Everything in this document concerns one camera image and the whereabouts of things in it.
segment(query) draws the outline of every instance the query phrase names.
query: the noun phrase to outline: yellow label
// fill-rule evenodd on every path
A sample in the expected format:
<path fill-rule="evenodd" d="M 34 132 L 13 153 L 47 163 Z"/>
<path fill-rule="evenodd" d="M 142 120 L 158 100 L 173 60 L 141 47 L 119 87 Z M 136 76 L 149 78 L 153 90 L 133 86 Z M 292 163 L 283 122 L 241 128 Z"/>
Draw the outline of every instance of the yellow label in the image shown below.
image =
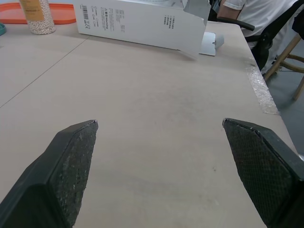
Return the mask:
<path fill-rule="evenodd" d="M 20 0 L 27 20 L 44 20 L 39 0 Z"/>

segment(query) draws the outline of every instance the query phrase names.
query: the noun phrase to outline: white beads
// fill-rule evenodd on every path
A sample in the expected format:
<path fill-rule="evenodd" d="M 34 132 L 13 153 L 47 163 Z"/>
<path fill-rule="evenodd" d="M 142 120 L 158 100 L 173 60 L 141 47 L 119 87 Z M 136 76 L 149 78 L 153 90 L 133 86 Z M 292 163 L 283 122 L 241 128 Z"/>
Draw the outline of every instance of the white beads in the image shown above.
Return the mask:
<path fill-rule="evenodd" d="M 48 0 L 39 0 L 42 8 L 42 13 L 44 20 L 42 21 L 31 21 L 28 20 L 29 30 L 38 35 L 49 34 L 55 32 L 55 24 L 51 15 L 51 10 L 49 8 Z"/>

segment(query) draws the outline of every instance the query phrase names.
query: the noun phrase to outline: wooden chair leg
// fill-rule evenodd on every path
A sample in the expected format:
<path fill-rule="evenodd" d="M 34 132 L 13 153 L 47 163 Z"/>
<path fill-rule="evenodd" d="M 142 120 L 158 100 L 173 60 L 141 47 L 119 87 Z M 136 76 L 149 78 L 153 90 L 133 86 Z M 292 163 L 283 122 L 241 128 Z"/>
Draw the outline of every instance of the wooden chair leg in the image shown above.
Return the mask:
<path fill-rule="evenodd" d="M 296 89 L 296 91 L 294 93 L 294 100 L 297 100 L 299 98 L 303 89 L 304 89 L 304 76 L 300 82 L 300 85 L 298 86 L 298 88 Z"/>
<path fill-rule="evenodd" d="M 283 62 L 287 58 L 289 53 L 295 48 L 295 46 L 300 42 L 300 40 L 301 40 L 300 35 L 296 34 L 296 36 L 288 44 L 288 46 L 285 48 L 282 54 L 277 58 L 277 61 L 272 65 L 272 67 L 266 73 L 264 77 L 265 81 L 267 81 L 271 77 L 271 75 L 280 67 L 281 62 Z"/>

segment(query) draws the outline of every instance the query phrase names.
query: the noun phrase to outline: barcode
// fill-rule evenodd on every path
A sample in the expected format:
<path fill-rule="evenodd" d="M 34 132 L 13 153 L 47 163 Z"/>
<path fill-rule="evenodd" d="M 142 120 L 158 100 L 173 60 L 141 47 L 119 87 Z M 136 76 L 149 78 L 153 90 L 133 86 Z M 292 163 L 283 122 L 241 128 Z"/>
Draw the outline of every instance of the barcode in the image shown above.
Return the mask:
<path fill-rule="evenodd" d="M 84 14 L 84 19 L 89 20 L 89 16 L 87 14 L 87 7 L 86 6 L 82 6 L 82 12 Z"/>

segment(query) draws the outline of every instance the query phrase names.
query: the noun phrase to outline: teal object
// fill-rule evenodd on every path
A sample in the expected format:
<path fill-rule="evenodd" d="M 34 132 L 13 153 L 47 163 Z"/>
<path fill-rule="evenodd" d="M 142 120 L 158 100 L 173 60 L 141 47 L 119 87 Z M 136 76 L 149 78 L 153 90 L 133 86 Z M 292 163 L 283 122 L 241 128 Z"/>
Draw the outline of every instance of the teal object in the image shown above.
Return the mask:
<path fill-rule="evenodd" d="M 5 25 L 0 23 L 0 36 L 6 33 Z"/>

